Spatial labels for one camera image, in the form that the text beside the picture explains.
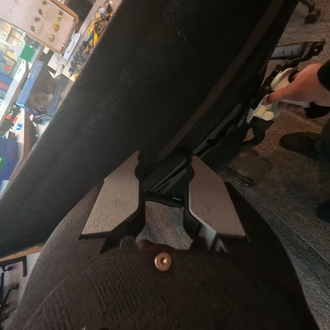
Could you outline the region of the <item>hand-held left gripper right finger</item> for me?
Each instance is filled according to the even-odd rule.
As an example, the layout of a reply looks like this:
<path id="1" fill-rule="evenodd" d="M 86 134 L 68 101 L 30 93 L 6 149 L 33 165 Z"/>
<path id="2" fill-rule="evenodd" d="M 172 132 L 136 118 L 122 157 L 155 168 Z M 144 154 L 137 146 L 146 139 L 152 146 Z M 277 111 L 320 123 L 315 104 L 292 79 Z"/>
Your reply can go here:
<path id="1" fill-rule="evenodd" d="M 189 161 L 188 173 L 183 225 L 193 241 L 216 250 L 223 239 L 246 239 L 223 179 L 196 156 Z"/>

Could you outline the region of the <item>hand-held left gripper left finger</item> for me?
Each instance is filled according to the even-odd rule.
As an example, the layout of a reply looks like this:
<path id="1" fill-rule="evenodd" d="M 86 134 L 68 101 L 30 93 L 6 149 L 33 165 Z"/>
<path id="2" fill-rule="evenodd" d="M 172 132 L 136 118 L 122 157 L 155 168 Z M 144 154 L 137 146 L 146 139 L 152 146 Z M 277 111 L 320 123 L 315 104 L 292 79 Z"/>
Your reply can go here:
<path id="1" fill-rule="evenodd" d="M 81 239 L 104 238 L 103 249 L 114 249 L 123 237 L 137 237 L 145 225 L 142 170 L 143 156 L 136 151 L 105 178 Z"/>

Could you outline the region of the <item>black office chair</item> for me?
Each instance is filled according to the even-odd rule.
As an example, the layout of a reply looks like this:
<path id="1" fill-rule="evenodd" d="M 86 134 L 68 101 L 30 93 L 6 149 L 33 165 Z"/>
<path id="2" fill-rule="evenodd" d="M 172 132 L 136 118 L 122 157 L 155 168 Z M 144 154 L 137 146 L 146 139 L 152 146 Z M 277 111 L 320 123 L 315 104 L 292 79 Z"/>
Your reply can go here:
<path id="1" fill-rule="evenodd" d="M 326 45 L 278 46 L 297 3 L 121 1 L 1 197 L 1 258 L 45 246 L 94 193 L 88 219 L 105 178 L 136 151 L 145 202 L 184 208 L 192 156 L 217 173 L 261 144 L 274 119 L 247 122 L 250 109 L 275 72 Z"/>

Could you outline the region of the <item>wooden desk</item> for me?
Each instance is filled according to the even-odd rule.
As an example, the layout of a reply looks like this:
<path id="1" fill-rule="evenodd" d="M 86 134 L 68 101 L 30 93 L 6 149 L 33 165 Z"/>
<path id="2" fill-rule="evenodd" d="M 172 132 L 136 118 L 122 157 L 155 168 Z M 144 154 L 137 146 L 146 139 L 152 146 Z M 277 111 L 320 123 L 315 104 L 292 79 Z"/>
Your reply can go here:
<path id="1" fill-rule="evenodd" d="M 94 3 L 94 5 L 91 9 L 91 12 L 88 14 L 85 22 L 80 27 L 80 30 L 77 33 L 73 34 L 71 42 L 70 42 L 69 46 L 67 47 L 67 50 L 66 50 L 64 55 L 60 56 L 59 54 L 55 53 L 55 54 L 52 55 L 52 57 L 50 58 L 50 60 L 48 62 L 42 61 L 42 62 L 44 62 L 48 65 L 48 67 L 49 67 L 48 70 L 51 72 L 52 75 L 55 75 L 56 71 L 58 70 L 58 67 L 60 65 L 63 65 L 64 68 L 62 70 L 62 74 L 65 75 L 66 77 L 68 77 L 68 66 L 69 66 L 68 63 L 69 63 L 69 60 L 70 60 L 71 56 L 73 55 L 73 51 L 75 50 L 75 47 L 77 46 L 80 37 L 84 34 L 90 20 L 93 18 L 93 15 L 96 13 L 97 9 L 104 2 L 105 1 L 96 1 Z M 116 11 L 116 9 L 117 9 L 117 7 L 120 3 L 121 3 L 121 1 L 113 1 L 112 15 L 115 13 L 115 11 Z M 98 42 L 98 44 L 101 42 L 103 36 L 105 35 L 105 31 L 108 28 L 109 23 L 108 23 L 107 27 L 105 28 L 103 34 L 101 35 L 101 39 Z M 91 57 L 93 52 L 96 50 L 97 46 L 91 52 L 89 58 Z M 62 93 L 62 101 L 59 105 L 58 111 L 59 111 L 62 103 L 64 102 L 65 98 L 67 97 L 70 89 L 74 85 L 76 79 L 75 80 L 70 79 L 67 87 L 65 88 L 64 92 Z M 50 121 L 43 121 L 43 122 L 35 123 L 34 120 L 33 120 L 33 116 L 30 113 L 28 113 L 27 111 L 25 111 L 25 113 L 24 113 L 24 125 L 23 125 L 23 128 L 22 128 L 23 139 L 21 139 L 21 135 L 18 134 L 19 145 L 20 145 L 20 153 L 21 153 L 21 156 L 22 156 L 23 160 L 27 158 L 27 156 L 29 155 L 31 149 L 35 145 L 36 141 L 41 137 L 44 130 L 48 126 L 49 122 L 51 122 L 51 121 L 52 121 L 52 119 Z"/>

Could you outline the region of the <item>person's right hand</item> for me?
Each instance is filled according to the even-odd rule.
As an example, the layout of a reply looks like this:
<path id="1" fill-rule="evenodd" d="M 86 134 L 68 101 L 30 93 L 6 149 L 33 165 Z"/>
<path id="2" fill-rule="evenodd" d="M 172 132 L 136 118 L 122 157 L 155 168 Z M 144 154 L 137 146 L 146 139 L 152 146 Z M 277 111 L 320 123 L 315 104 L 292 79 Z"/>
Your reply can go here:
<path id="1" fill-rule="evenodd" d="M 279 104 L 289 100 L 329 107 L 330 92 L 320 83 L 317 75 L 322 66 L 323 63 L 314 63 L 303 68 L 289 85 L 267 95 L 262 104 Z"/>

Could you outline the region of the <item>person's right shoe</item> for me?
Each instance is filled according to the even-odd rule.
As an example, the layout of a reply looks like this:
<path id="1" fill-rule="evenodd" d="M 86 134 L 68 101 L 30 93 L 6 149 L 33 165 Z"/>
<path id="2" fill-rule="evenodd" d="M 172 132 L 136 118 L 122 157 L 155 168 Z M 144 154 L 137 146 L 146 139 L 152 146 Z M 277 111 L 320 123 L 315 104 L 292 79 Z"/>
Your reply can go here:
<path id="1" fill-rule="evenodd" d="M 316 133 L 291 133 L 284 135 L 280 139 L 279 144 L 289 151 L 305 155 L 312 155 L 317 152 L 315 145 L 319 138 L 320 134 Z"/>

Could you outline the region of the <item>chair caster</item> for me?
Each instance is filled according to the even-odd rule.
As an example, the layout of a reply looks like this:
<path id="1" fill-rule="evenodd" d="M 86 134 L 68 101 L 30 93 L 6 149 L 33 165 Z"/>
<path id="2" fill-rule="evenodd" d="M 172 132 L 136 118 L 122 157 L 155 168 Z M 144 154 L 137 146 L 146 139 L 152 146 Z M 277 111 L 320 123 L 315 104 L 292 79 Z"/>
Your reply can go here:
<path id="1" fill-rule="evenodd" d="M 320 10 L 316 8 L 316 3 L 314 0 L 299 0 L 300 3 L 302 3 L 308 10 L 308 14 L 305 17 L 304 22 L 306 24 L 313 24 L 315 23 L 319 16 L 320 16 Z"/>

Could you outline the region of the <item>blue carton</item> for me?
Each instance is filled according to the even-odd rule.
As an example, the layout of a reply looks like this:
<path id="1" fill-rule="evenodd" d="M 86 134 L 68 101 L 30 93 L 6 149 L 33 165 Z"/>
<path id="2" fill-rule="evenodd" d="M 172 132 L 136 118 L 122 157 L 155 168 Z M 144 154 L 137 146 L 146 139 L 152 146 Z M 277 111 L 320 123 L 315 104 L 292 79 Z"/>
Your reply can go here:
<path id="1" fill-rule="evenodd" d="M 39 60 L 33 63 L 15 105 L 30 113 L 35 123 L 50 121 L 57 113 L 62 93 L 70 81 L 62 74 L 63 68 L 60 65 L 52 75 L 46 63 Z"/>

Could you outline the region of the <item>pile of yellow black parts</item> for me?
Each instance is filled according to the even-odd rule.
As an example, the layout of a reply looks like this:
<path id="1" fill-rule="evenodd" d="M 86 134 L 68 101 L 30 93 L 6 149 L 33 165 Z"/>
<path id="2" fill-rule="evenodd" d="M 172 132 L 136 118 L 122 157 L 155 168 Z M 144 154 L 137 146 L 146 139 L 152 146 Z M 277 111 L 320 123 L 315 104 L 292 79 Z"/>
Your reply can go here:
<path id="1" fill-rule="evenodd" d="M 93 15 L 84 34 L 78 40 L 68 63 L 68 77 L 75 80 L 88 60 L 91 52 L 97 46 L 105 28 L 112 18 L 113 1 L 105 1 Z"/>

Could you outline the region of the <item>cardboard sheet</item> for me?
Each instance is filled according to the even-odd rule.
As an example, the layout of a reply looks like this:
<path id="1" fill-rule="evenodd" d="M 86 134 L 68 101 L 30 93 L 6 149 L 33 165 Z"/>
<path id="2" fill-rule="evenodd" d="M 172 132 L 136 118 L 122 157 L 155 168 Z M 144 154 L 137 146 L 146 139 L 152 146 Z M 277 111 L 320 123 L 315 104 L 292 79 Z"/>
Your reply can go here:
<path id="1" fill-rule="evenodd" d="M 80 20 L 60 1 L 29 1 L 24 31 L 29 37 L 55 53 L 64 54 Z"/>

